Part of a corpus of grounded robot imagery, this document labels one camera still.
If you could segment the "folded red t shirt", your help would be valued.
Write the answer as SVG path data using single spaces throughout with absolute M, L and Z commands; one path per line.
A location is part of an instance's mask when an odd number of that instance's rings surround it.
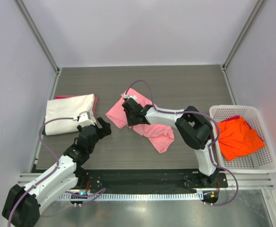
M 71 98 L 71 97 L 75 97 L 75 96 L 55 96 L 54 99 L 64 99 L 64 98 Z

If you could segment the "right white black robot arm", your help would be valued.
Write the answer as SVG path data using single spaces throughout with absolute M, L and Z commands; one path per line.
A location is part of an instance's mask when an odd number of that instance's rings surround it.
M 182 110 L 163 109 L 154 104 L 142 106 L 133 95 L 125 95 L 123 100 L 128 126 L 159 124 L 176 128 L 186 145 L 195 151 L 198 181 L 205 187 L 216 183 L 219 170 L 211 150 L 213 128 L 204 113 L 193 106 Z

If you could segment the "folded white t shirt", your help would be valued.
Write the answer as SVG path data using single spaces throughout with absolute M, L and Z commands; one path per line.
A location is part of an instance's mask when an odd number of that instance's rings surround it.
M 78 123 L 73 121 L 73 118 L 83 111 L 90 112 L 92 120 L 96 122 L 92 110 L 93 102 L 94 94 L 49 100 L 46 106 L 45 121 L 58 120 L 48 123 L 43 134 L 51 136 L 76 132 Z

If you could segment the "white perforated plastic basket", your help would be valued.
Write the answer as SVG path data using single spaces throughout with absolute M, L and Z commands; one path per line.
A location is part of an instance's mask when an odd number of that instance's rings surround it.
M 276 172 L 276 156 L 259 111 L 252 106 L 215 105 L 210 116 L 218 123 L 214 136 L 219 164 L 234 173 Z

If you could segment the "magenta t shirt in basket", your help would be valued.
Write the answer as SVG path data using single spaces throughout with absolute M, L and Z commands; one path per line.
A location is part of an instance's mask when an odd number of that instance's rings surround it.
M 236 116 L 230 117 L 230 118 L 228 118 L 228 119 L 225 119 L 225 120 L 223 120 L 223 122 L 232 121 L 232 120 L 237 120 L 237 119 L 240 119 L 240 116 L 239 116 L 239 115 L 236 115 Z

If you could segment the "aluminium frame post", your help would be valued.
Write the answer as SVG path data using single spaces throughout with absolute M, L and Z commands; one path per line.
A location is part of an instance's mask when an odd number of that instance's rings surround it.
M 249 16 L 247 17 L 246 22 L 244 23 L 242 30 L 240 31 L 234 45 L 232 46 L 230 53 L 228 54 L 225 62 L 221 65 L 222 71 L 226 71 L 226 69 L 230 65 L 233 57 L 235 56 L 236 52 L 238 51 L 239 47 L 241 46 L 242 42 L 244 41 L 245 37 L 247 36 L 248 32 L 250 31 L 266 2 L 266 0 L 256 1 Z
M 55 73 L 58 74 L 60 71 L 60 68 L 56 64 L 52 54 L 50 53 L 50 50 L 48 49 L 44 39 L 42 38 L 33 18 L 31 17 L 27 7 L 25 6 L 24 2 L 22 0 L 14 0 L 14 3 L 18 7 L 23 18 L 25 19 L 28 27 L 30 28 L 33 36 L 35 37 L 37 43 L 39 44 L 40 48 L 42 49 L 43 53 L 45 54 L 50 65 L 54 69 Z

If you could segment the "orange t shirt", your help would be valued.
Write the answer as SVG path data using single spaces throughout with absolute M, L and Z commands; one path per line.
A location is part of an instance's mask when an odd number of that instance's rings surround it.
M 243 117 L 237 120 L 219 122 L 218 126 L 220 151 L 228 162 L 238 157 L 253 154 L 265 147 L 263 139 Z

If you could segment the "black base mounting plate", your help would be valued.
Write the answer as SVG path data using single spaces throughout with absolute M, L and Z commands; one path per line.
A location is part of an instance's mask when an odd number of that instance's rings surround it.
M 226 175 L 219 172 L 213 182 L 197 169 L 85 169 L 75 189 L 111 194 L 180 194 L 195 189 L 227 188 Z

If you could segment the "right aluminium frame post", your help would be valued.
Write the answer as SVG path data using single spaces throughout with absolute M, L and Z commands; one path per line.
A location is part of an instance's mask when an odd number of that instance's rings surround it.
M 239 47 L 241 46 L 242 42 L 244 41 L 245 37 L 247 36 L 248 32 L 250 31 L 266 2 L 266 0 L 256 1 L 249 16 L 247 17 L 246 22 L 244 23 L 242 30 L 240 31 L 234 45 L 232 46 L 230 53 L 228 54 L 225 62 L 221 65 L 222 71 L 226 71 L 226 69 L 230 65 L 233 57 L 235 56 L 236 52 L 238 51 Z

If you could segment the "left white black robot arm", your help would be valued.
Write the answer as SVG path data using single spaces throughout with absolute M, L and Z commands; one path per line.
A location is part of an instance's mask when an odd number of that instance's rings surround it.
M 87 176 L 82 165 L 90 158 L 96 143 L 111 135 L 111 125 L 98 117 L 98 124 L 78 123 L 79 135 L 63 155 L 39 177 L 8 192 L 2 216 L 8 226 L 33 227 L 46 208 L 60 195 L 76 187 L 84 188 Z

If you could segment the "left aluminium frame post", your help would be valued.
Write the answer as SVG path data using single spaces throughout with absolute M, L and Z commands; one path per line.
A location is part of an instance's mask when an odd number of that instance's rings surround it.
M 25 19 L 28 27 L 30 28 L 33 36 L 35 37 L 37 43 L 39 44 L 40 48 L 42 49 L 43 53 L 45 54 L 50 65 L 54 69 L 55 73 L 58 74 L 60 71 L 60 68 L 56 64 L 52 54 L 50 53 L 50 50 L 48 49 L 44 39 L 42 38 L 33 18 L 31 17 L 27 7 L 25 6 L 24 2 L 22 0 L 14 0 L 14 3 L 18 7 L 23 18 Z

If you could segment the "folded dusty pink t shirt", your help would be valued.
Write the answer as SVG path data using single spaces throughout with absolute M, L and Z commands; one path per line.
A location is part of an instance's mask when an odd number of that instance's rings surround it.
M 94 95 L 94 102 L 93 102 L 93 109 L 92 109 L 93 113 L 95 113 L 97 101 L 98 101 L 98 97 L 96 95 Z

